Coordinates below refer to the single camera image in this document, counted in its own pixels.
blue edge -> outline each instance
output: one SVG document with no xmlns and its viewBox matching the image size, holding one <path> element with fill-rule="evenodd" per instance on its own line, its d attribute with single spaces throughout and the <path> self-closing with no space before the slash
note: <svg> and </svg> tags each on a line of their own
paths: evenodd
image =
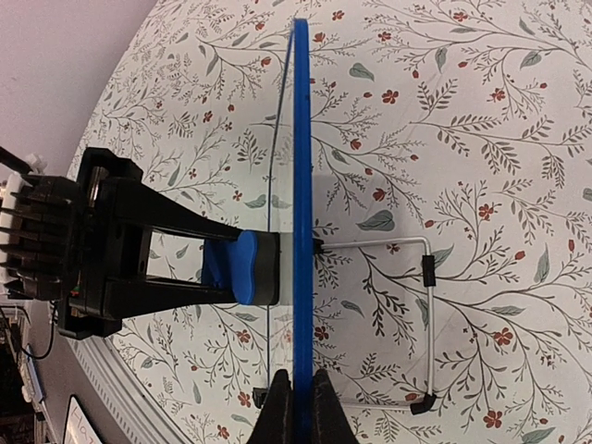
<svg viewBox="0 0 592 444">
<path fill-rule="evenodd" d="M 308 22 L 294 20 L 294 442 L 310 444 L 313 402 L 313 174 Z"/>
</svg>

gray floor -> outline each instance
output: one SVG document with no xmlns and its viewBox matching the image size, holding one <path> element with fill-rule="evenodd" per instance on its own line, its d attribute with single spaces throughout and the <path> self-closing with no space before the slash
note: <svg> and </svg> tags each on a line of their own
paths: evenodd
<svg viewBox="0 0 592 444">
<path fill-rule="evenodd" d="M 48 304 L 34 302 L 31 309 L 32 329 L 29 341 L 35 353 L 43 353 L 49 340 Z M 39 378 L 45 390 L 45 403 L 58 439 L 64 435 L 64 425 L 71 395 L 76 395 L 82 408 L 103 442 L 128 444 L 119 425 L 94 391 L 76 356 L 57 332 L 52 353 L 37 363 Z"/>
</svg>

floral tablecloth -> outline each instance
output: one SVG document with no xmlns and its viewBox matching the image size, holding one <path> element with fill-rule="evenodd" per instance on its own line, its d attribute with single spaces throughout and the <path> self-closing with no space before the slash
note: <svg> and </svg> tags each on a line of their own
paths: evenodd
<svg viewBox="0 0 592 444">
<path fill-rule="evenodd" d="M 167 197 L 265 229 L 294 16 L 311 24 L 315 235 L 424 235 L 436 251 L 434 411 L 348 409 L 357 438 L 589 442 L 586 2 L 161 1 L 105 88 L 72 171 L 84 146 L 109 147 Z M 314 357 L 345 401 L 425 390 L 419 254 L 388 244 L 316 259 Z M 196 280 L 200 257 L 197 242 L 155 236 L 150 271 Z M 130 319 L 112 340 L 188 442 L 238 443 L 256 420 L 252 387 L 266 382 L 265 320 L 263 308 L 193 306 Z"/>
</svg>

green leaf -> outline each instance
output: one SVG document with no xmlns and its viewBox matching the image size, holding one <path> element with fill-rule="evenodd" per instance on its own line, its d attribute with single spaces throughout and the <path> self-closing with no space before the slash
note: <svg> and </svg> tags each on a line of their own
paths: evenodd
<svg viewBox="0 0 592 444">
<path fill-rule="evenodd" d="M 176 252 L 175 255 L 177 256 L 177 259 L 182 258 L 185 255 L 185 253 L 187 252 L 188 248 L 189 248 L 189 244 L 185 245 L 178 252 Z"/>
<path fill-rule="evenodd" d="M 442 68 L 446 65 L 446 54 L 448 53 L 448 48 L 446 46 L 439 48 L 436 51 L 436 65 L 438 65 L 438 71 L 442 72 Z"/>
<path fill-rule="evenodd" d="M 240 416 L 239 414 L 232 414 L 230 417 L 232 419 L 234 419 L 237 423 L 244 423 L 244 424 L 248 424 L 249 426 L 253 427 L 253 424 L 251 424 L 249 422 L 249 420 L 247 418 L 245 418 L 244 416 Z"/>
<path fill-rule="evenodd" d="M 193 381 L 193 398 L 195 399 L 196 403 L 198 403 L 198 404 L 202 403 L 202 394 L 200 393 L 200 390 L 197 387 L 197 384 L 195 384 L 195 381 Z"/>
<path fill-rule="evenodd" d="M 429 310 L 427 308 L 427 301 L 423 299 L 416 299 L 415 303 L 419 307 L 419 311 L 422 312 L 422 321 L 424 322 L 424 328 L 427 328 L 427 324 L 429 324 Z"/>
<path fill-rule="evenodd" d="M 181 42 L 187 40 L 187 37 L 189 37 L 189 33 L 188 32 L 185 32 L 183 35 L 181 35 L 179 37 L 179 39 L 177 40 L 177 43 L 181 43 Z"/>
<path fill-rule="evenodd" d="M 555 427 L 533 430 L 522 435 L 522 444 L 538 444 L 555 431 Z"/>
<path fill-rule="evenodd" d="M 380 210 L 364 222 L 355 225 L 362 231 L 392 231 L 395 229 L 395 221 L 389 210 Z"/>
<path fill-rule="evenodd" d="M 520 69 L 533 67 L 534 65 L 539 63 L 542 59 L 543 59 L 543 57 L 540 56 L 538 51 L 531 51 L 523 59 L 522 63 L 520 64 Z"/>
<path fill-rule="evenodd" d="M 536 266 L 535 282 L 537 284 L 545 282 L 549 275 L 549 248 L 545 245 L 545 252 L 538 258 L 538 265 Z"/>
<path fill-rule="evenodd" d="M 457 34 L 466 34 L 467 32 L 476 32 L 476 30 L 474 30 L 472 28 L 454 28 L 450 32 L 455 32 Z"/>
<path fill-rule="evenodd" d="M 193 202 L 193 198 L 191 197 L 191 195 L 188 192 L 182 191 L 181 196 L 183 196 L 185 199 L 189 199 L 190 201 Z"/>
<path fill-rule="evenodd" d="M 343 306 L 343 308 L 345 308 L 346 310 L 353 310 L 354 312 L 359 313 L 361 317 L 365 317 L 364 312 L 362 312 L 362 309 L 357 303 L 353 303 L 350 301 L 341 301 L 341 306 Z"/>
<path fill-rule="evenodd" d="M 214 58 L 212 59 L 210 64 L 207 66 L 207 70 L 205 71 L 206 76 L 208 76 L 214 70 L 219 59 L 220 59 L 220 57 L 218 57 L 218 54 L 214 53 Z"/>
<path fill-rule="evenodd" d="M 271 206 L 274 208 L 279 208 L 280 210 L 285 210 L 286 208 L 290 208 L 292 205 L 290 203 L 284 202 L 279 199 L 278 196 L 275 194 L 271 196 Z"/>
<path fill-rule="evenodd" d="M 245 32 L 244 34 L 242 34 L 241 37 L 239 37 L 237 40 L 235 40 L 234 42 L 232 42 L 232 44 L 230 46 L 238 46 L 238 45 L 240 45 L 242 43 L 242 41 L 247 38 L 248 35 L 249 35 L 249 32 Z"/>
<path fill-rule="evenodd" d="M 264 194 L 261 194 L 257 199 L 250 202 L 245 202 L 249 208 L 261 208 L 265 204 L 267 204 L 267 197 Z"/>
<path fill-rule="evenodd" d="M 234 315 L 246 322 L 253 322 L 259 319 L 257 316 L 253 316 L 250 313 L 235 313 Z"/>
<path fill-rule="evenodd" d="M 168 178 L 168 186 L 172 187 L 173 185 L 175 185 L 175 182 L 177 181 L 177 178 L 179 177 L 179 171 L 181 170 L 181 164 L 177 165 L 177 169 L 173 172 L 173 174 L 170 175 L 170 178 Z"/>
<path fill-rule="evenodd" d="M 152 358 L 150 356 L 148 356 L 146 359 L 144 359 L 144 362 L 142 363 L 142 368 L 150 368 L 154 365 L 154 362 L 152 360 Z"/>
<path fill-rule="evenodd" d="M 454 250 L 454 244 L 452 244 L 450 248 L 447 248 L 445 250 L 438 250 L 437 252 L 433 253 L 435 268 L 438 268 L 439 266 L 444 264 L 444 261 L 448 259 L 448 256 L 450 256 L 452 250 Z"/>
<path fill-rule="evenodd" d="M 374 81 L 374 74 L 361 63 L 353 64 L 353 66 L 350 68 L 350 75 L 352 77 L 357 77 L 358 79 L 369 79 Z"/>
<path fill-rule="evenodd" d="M 524 308 L 506 305 L 505 307 L 493 307 L 491 311 L 503 316 L 517 316 L 524 311 Z"/>
<path fill-rule="evenodd" d="M 333 156 L 333 158 L 337 161 L 340 161 L 341 163 L 345 164 L 345 165 L 349 165 L 348 161 L 345 160 L 345 157 L 343 157 L 343 154 L 341 154 L 339 152 L 339 150 L 333 150 L 331 151 L 331 155 Z"/>
<path fill-rule="evenodd" d="M 528 26 L 526 25 L 526 23 L 524 23 L 522 19 L 520 19 L 520 21 L 518 22 L 518 26 L 520 26 L 520 29 L 526 32 L 527 34 L 535 35 L 535 33 L 530 28 L 528 28 Z"/>
</svg>

whiteboard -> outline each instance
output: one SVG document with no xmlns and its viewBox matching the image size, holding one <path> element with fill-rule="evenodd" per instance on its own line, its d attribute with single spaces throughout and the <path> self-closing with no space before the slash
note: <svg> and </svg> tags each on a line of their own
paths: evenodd
<svg viewBox="0 0 592 444">
<path fill-rule="evenodd" d="M 70 397 L 66 427 L 64 427 L 64 444 L 103 444 L 84 414 L 75 396 Z"/>
</svg>

